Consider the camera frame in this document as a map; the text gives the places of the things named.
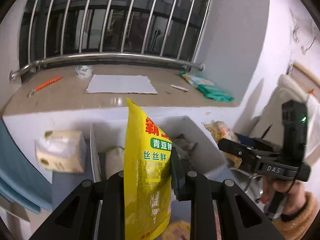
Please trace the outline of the person's right hand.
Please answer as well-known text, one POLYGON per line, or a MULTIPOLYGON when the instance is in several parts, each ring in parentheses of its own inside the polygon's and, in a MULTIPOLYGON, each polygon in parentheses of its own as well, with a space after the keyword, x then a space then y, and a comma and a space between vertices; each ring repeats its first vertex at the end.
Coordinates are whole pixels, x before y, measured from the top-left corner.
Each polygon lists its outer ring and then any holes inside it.
POLYGON ((263 176, 263 195, 260 198, 260 201, 263 204, 268 204, 271 200, 271 185, 274 191, 282 192, 287 195, 287 202, 283 209, 284 215, 295 215, 306 204, 306 192, 302 182, 298 180, 270 180, 266 176, 263 176))

